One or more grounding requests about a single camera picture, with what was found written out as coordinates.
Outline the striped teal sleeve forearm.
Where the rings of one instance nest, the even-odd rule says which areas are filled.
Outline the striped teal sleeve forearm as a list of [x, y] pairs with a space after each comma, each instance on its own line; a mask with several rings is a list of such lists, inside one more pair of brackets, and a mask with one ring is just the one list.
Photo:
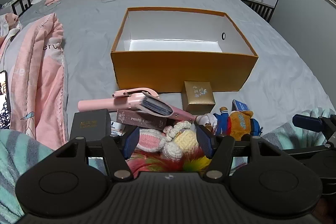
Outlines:
[[18, 178], [53, 150], [28, 135], [1, 130], [1, 223], [16, 223], [24, 212], [15, 195]]

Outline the person right hand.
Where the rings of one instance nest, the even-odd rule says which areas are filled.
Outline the person right hand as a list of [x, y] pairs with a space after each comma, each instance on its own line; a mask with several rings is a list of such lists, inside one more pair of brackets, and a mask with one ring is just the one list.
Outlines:
[[305, 110], [301, 114], [304, 116], [313, 117], [313, 118], [318, 118], [318, 117], [329, 118], [331, 115], [335, 114], [335, 111], [330, 108], [317, 107], [311, 110]]

